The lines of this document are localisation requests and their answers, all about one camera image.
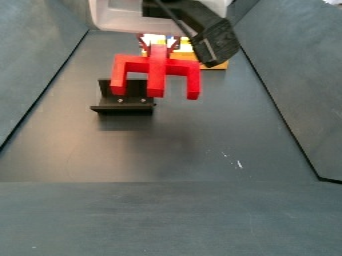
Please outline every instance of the white speck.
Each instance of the white speck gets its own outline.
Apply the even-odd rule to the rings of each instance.
[[[241,164],[240,164],[240,161],[239,161],[239,160],[237,160],[237,165],[239,165],[240,169],[243,169],[243,167],[241,167]]]

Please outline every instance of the dark gray floor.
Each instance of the dark gray floor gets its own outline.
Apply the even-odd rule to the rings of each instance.
[[[1,181],[315,181],[241,53],[203,72],[199,101],[168,79],[152,116],[89,111],[115,53],[132,35],[91,33],[0,154]]]
[[[132,36],[86,36],[1,152],[0,180],[34,181],[0,183],[1,255],[340,256],[342,187],[316,181],[243,54],[197,102],[172,77],[152,117],[101,119],[117,52]]]

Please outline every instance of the red object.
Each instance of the red object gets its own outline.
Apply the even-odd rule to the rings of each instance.
[[[125,94],[127,72],[148,73],[147,97],[164,96],[165,75],[187,77],[187,99],[196,100],[200,94],[199,63],[191,60],[168,59],[165,45],[152,44],[149,57],[117,54],[113,59],[111,91]]]

